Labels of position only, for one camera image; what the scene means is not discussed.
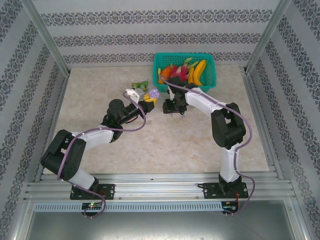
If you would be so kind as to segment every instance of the cable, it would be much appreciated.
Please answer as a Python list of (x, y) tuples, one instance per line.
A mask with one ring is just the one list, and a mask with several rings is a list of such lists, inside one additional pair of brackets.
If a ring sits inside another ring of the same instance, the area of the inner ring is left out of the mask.
[[(60, 180), (61, 172), (62, 172), (62, 170), (64, 169), (64, 165), (65, 165), (67, 156), (68, 156), (68, 154), (69, 154), (69, 152), (70, 152), (70, 149), (71, 149), (72, 145), (74, 144), (74, 142), (75, 142), (75, 140), (76, 140), (77, 138), (81, 137), (81, 136), (84, 135), (84, 134), (87, 134), (87, 133), (90, 133), (90, 132), (93, 132), (93, 131), (101, 131), (101, 130), (111, 130), (111, 131), (120, 131), (120, 132), (135, 132), (135, 131), (138, 131), (138, 130), (142, 129), (142, 128), (146, 125), (147, 119), (146, 119), (146, 114), (145, 114), (143, 108), (142, 108), (138, 103), (136, 103), (135, 101), (133, 101), (130, 97), (128, 97), (128, 95), (127, 95), (126, 92), (124, 92), (122, 95), (123, 95), (124, 98), (128, 99), (131, 103), (133, 103), (136, 107), (139, 108), (139, 110), (140, 110), (141, 113), (142, 113), (143, 124), (142, 124), (140, 127), (136, 128), (136, 129), (120, 129), (120, 128), (110, 128), (110, 127), (96, 127), (96, 128), (88, 129), (88, 130), (86, 130), (86, 131), (84, 131), (84, 132), (82, 132), (82, 133), (79, 133), (78, 135), (76, 135), (76, 136), (71, 140), (69, 146), (67, 147), (67, 149), (66, 149), (66, 151), (65, 151), (65, 153), (64, 153), (64, 157), (63, 157), (63, 159), (62, 159), (62, 162), (61, 162), (61, 165), (60, 165), (58, 174), (57, 174), (57, 178), (56, 178), (57, 180)], [(93, 219), (93, 218), (99, 216), (100, 214), (102, 214), (102, 213), (105, 211), (105, 209), (106, 209), (106, 207), (107, 207), (107, 203), (106, 203), (106, 199), (105, 199), (102, 195), (100, 195), (99, 193), (96, 193), (96, 192), (94, 192), (94, 191), (90, 191), (90, 190), (88, 190), (88, 189), (85, 189), (85, 188), (83, 188), (83, 187), (81, 187), (81, 186), (78, 186), (78, 185), (76, 185), (76, 184), (74, 184), (74, 183), (72, 183), (72, 182), (70, 182), (70, 181), (67, 181), (67, 182), (70, 183), (71, 185), (73, 185), (74, 187), (82, 190), (82, 191), (85, 191), (85, 192), (87, 192), (87, 193), (89, 193), (89, 194), (96, 195), (96, 196), (98, 196), (99, 198), (101, 198), (101, 203), (103, 203), (103, 208), (102, 208), (97, 214), (95, 214), (95, 215), (93, 215), (93, 216), (88, 216), (88, 215), (86, 215), (86, 212), (87, 212), (88, 209), (85, 209), (84, 212), (83, 212), (83, 215), (84, 215), (85, 218), (90, 217), (90, 219)]]
[(239, 207), (239, 193), (238, 192), (236, 192), (235, 193), (235, 195), (236, 195), (236, 206), (235, 207)]
[(254, 180), (252, 177), (250, 177), (250, 176), (247, 176), (247, 175), (244, 175), (244, 174), (240, 173), (239, 170), (238, 170), (238, 168), (237, 168), (237, 154), (238, 154), (239, 149), (247, 146), (247, 145), (250, 143), (250, 141), (252, 140), (252, 137), (253, 137), (253, 132), (252, 132), (252, 128), (251, 128), (250, 123), (249, 123), (248, 120), (247, 120), (244, 116), (242, 116), (239, 112), (231, 109), (230, 107), (227, 107), (227, 106), (221, 104), (218, 100), (214, 99), (213, 97), (209, 96), (208, 94), (204, 93), (203, 91), (202, 91), (202, 92), (198, 92), (198, 91), (195, 91), (195, 90), (192, 90), (192, 89), (185, 88), (185, 87), (183, 87), (183, 86), (178, 86), (178, 85), (172, 84), (172, 83), (170, 83), (170, 82), (167, 81), (167, 80), (169, 80), (169, 78), (167, 78), (167, 77), (164, 76), (164, 75), (160, 75), (159, 78), (161, 78), (160, 80), (163, 81), (165, 84), (167, 84), (167, 85), (169, 85), (169, 86), (175, 87), (175, 88), (177, 88), (177, 89), (182, 89), (182, 90), (184, 90), (184, 91), (187, 90), (187, 91), (192, 92), (192, 93), (194, 93), (194, 94), (203, 96), (204, 98), (206, 98), (206, 99), (209, 100), (210, 102), (214, 103), (215, 105), (218, 105), (219, 107), (224, 108), (224, 109), (232, 112), (233, 114), (237, 115), (237, 116), (238, 116), (239, 118), (241, 118), (241, 119), (245, 122), (245, 124), (247, 125), (247, 127), (248, 127), (248, 129), (249, 129), (249, 138), (248, 138), (248, 140), (247, 140), (246, 142), (244, 142), (243, 144), (241, 144), (241, 145), (239, 145), (238, 147), (235, 148), (235, 150), (234, 150), (234, 156), (233, 156), (233, 168), (234, 168), (235, 172), (236, 172), (239, 176), (241, 176), (241, 177), (243, 177), (243, 178), (250, 179), (250, 180), (252, 181), (252, 191), (251, 191), (251, 193), (249, 194), (249, 196), (248, 196), (247, 200), (245, 201), (244, 205), (243, 205), (237, 212), (235, 212), (235, 213), (233, 214), (233, 215), (237, 215), (237, 214), (240, 213), (240, 212), (244, 209), (244, 207), (248, 204), (249, 200), (250, 200), (251, 197), (253, 196), (253, 194), (254, 194), (254, 192), (255, 192), (255, 189), (256, 189), (256, 182), (255, 182), (255, 180)]

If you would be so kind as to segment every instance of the green toy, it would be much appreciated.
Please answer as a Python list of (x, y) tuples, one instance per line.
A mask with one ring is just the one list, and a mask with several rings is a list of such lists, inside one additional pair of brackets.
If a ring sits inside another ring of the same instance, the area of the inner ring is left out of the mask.
[(148, 91), (147, 86), (148, 86), (148, 81), (132, 83), (133, 89), (142, 89), (144, 92)]

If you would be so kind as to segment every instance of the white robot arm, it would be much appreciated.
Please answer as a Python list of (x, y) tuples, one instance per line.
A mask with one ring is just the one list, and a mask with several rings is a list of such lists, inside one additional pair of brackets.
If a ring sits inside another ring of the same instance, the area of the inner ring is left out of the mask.
[(224, 102), (215, 104), (201, 94), (203, 91), (198, 86), (194, 84), (184, 85), (178, 77), (171, 78), (168, 83), (180, 87), (183, 86), (192, 91), (168, 86), (170, 99), (165, 100), (162, 107), (163, 113), (180, 113), (183, 115), (187, 110), (187, 105), (191, 105), (211, 117), (212, 136), (221, 147), (220, 189), (227, 193), (230, 189), (235, 188), (236, 185), (240, 185), (241, 177), (236, 172), (234, 157), (237, 158), (236, 163), (238, 163), (239, 154), (236, 154), (235, 149), (243, 141), (246, 128), (240, 117), (222, 107), (226, 106), (240, 113), (238, 105)]
[(126, 93), (130, 96), (132, 103), (125, 107), (122, 100), (112, 100), (101, 125), (98, 127), (85, 132), (60, 130), (42, 156), (42, 166), (65, 181), (85, 190), (96, 192), (99, 180), (80, 168), (83, 153), (100, 144), (116, 141), (122, 134), (123, 124), (134, 121), (139, 115), (142, 116), (142, 111), (147, 114), (155, 107), (156, 101), (153, 99), (145, 100), (145, 93), (139, 88), (127, 89)]

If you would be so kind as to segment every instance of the pink fruit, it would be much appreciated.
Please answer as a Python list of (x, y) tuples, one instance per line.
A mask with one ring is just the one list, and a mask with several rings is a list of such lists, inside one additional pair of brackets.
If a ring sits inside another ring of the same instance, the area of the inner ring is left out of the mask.
[(188, 68), (187, 63), (182, 66), (172, 66), (170, 78), (178, 76), (182, 82), (185, 82), (188, 79)]

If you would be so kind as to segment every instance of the marble surface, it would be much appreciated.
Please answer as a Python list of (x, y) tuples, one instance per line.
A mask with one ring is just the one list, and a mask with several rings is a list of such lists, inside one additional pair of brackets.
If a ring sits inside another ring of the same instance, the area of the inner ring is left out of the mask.
[[(131, 83), (148, 80), (153, 88), (152, 70), (151, 66), (73, 68), (55, 131), (81, 132), (98, 126), (112, 99), (129, 104), (122, 93)], [(239, 67), (218, 65), (216, 73), (217, 85), (207, 93), (222, 102), (237, 103), (253, 128), (251, 143), (240, 151), (239, 169), (269, 171)], [(161, 93), (143, 129), (124, 132), (117, 141), (85, 152), (81, 167), (91, 174), (219, 172), (221, 148), (213, 140), (211, 119), (192, 106), (183, 119), (179, 114), (163, 114), (166, 98), (169, 95)], [(135, 129), (142, 123), (139, 118), (123, 128)]]

